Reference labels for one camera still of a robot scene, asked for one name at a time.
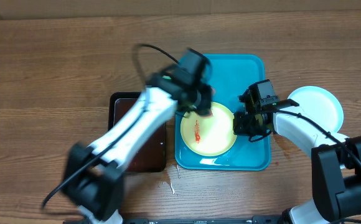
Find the yellow-green plate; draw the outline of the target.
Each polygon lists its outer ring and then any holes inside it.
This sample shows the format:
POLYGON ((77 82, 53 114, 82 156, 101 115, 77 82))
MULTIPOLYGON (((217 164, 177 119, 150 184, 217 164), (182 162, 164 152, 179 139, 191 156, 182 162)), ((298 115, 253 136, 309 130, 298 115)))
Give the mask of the yellow-green plate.
POLYGON ((210 116, 200 116, 192 112, 180 122, 180 135, 185 145, 201 156, 219 156, 227 152, 235 143, 233 113, 224 105, 211 104, 210 116))

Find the green dish sponge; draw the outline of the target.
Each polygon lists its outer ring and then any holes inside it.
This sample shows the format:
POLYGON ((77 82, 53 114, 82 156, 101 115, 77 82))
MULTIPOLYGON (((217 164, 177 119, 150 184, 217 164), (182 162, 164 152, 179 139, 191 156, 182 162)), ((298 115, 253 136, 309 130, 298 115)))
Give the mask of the green dish sponge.
POLYGON ((212 110, 210 108, 199 110, 198 114, 202 117, 210 117, 213 115, 212 110))

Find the light blue plate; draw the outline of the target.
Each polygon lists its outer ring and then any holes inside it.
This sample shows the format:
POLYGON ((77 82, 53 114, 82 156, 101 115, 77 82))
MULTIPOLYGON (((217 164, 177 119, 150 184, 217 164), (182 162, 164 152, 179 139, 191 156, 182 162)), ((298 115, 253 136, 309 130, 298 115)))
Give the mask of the light blue plate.
POLYGON ((305 113, 327 131, 338 132, 344 122, 340 101, 318 86, 303 86, 294 90, 288 99, 299 103, 305 113))

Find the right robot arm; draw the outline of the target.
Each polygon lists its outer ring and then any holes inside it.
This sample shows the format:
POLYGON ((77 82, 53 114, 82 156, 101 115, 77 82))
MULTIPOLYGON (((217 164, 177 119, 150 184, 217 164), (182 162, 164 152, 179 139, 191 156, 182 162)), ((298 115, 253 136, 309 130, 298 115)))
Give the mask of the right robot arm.
POLYGON ((361 136, 339 133, 344 112, 338 99, 318 86, 303 86, 280 100, 269 80, 238 97, 244 110, 233 132, 251 142, 270 134, 285 137, 311 159, 312 199, 253 223, 357 223, 361 215, 361 136))

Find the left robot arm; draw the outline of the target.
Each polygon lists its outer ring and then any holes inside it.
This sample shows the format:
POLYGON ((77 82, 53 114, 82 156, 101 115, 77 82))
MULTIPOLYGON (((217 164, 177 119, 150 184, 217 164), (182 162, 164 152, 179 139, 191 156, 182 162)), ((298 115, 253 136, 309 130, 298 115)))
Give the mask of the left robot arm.
POLYGON ((180 61, 153 73, 133 107, 89 146, 76 143, 57 187, 80 210, 83 223, 122 223, 124 175, 144 143, 177 111, 210 114, 210 60, 188 49, 180 61))

